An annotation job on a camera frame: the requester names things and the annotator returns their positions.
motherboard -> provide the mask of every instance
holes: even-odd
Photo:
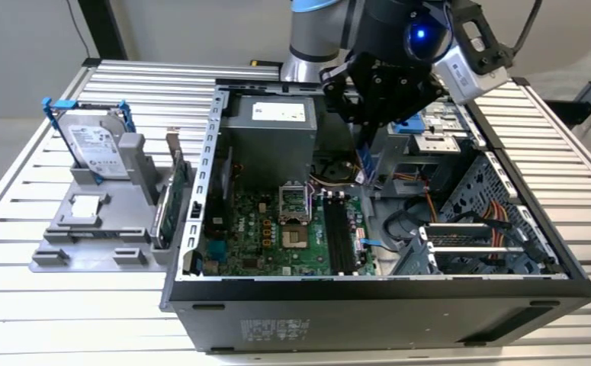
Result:
[[[284,222],[280,212],[302,212],[299,199],[279,199],[279,192],[237,191],[231,207],[225,239],[209,240],[204,262],[205,275],[220,276],[316,276],[335,275],[336,251],[330,251],[322,194],[307,193],[310,221]],[[344,197],[344,252],[351,254],[352,273],[374,275],[370,251],[359,247],[366,238],[360,202]]]

cable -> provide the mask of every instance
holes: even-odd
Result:
[[[436,223],[438,214],[435,212],[435,205],[434,201],[431,200],[431,195],[428,194],[428,179],[424,179],[424,197],[426,197],[426,202],[428,203],[428,208],[431,209],[431,222]]]
[[[520,31],[519,38],[516,39],[515,46],[512,47],[514,56],[519,53],[520,48],[523,47],[523,44],[526,42],[526,38],[528,38],[530,29],[532,28],[532,24],[535,22],[535,18],[538,17],[540,7],[542,7],[542,0],[535,0],[532,9],[530,10],[528,19],[526,19],[526,24]]]
[[[499,206],[499,212],[503,214],[503,217],[502,217],[503,221],[507,222],[508,219],[507,219],[506,208],[503,207],[503,205],[499,202],[496,202],[496,205]],[[499,243],[498,243],[498,247],[502,247],[502,246],[503,246],[503,235],[499,236]]]
[[[411,224],[415,225],[416,227],[420,227],[420,226],[424,226],[428,224],[428,221],[419,219],[408,212],[408,210],[412,208],[412,206],[423,201],[424,201],[423,196],[415,196],[415,197],[410,198],[408,200],[406,200],[403,208],[400,210],[396,210],[395,212],[392,212],[390,214],[390,216],[386,217],[386,220],[382,223],[382,230],[386,233],[386,236],[391,240],[395,240],[398,242],[404,242],[406,240],[412,239],[412,236],[414,236],[408,232],[407,233],[408,233],[410,237],[392,235],[392,233],[390,232],[390,225],[395,220],[399,220],[400,226],[402,226],[402,223],[400,223],[402,218],[406,219],[407,221],[410,221]]]
[[[310,178],[316,181],[324,187],[344,187],[346,185],[352,185],[355,181],[324,181],[314,173],[308,174]]]
[[[92,54],[89,53],[88,44],[84,42],[83,34],[80,33],[79,25],[75,23],[73,9],[71,8],[69,0],[65,0],[67,6],[69,7],[71,21],[73,22],[75,32],[79,34],[80,42],[83,42],[84,52],[88,55],[88,58],[92,58]]]
[[[372,242],[362,242],[364,246],[375,246],[378,248],[382,248],[383,250],[388,251],[390,253],[399,253],[398,250],[388,248],[382,242],[379,244]]]

power supply label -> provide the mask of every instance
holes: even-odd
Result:
[[[283,120],[307,122],[304,104],[256,102],[252,105],[252,120]]]
[[[311,319],[243,319],[241,336],[245,342],[303,341]]]
[[[107,179],[128,178],[109,131],[99,126],[69,126],[79,155],[92,172]]]

metal frame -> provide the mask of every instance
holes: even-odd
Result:
[[[79,0],[101,59],[128,59],[109,0]]]

ram slot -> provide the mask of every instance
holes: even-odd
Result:
[[[356,264],[344,198],[336,196],[326,197],[323,211],[331,270],[334,274],[343,273],[344,275],[351,275],[356,271]]]

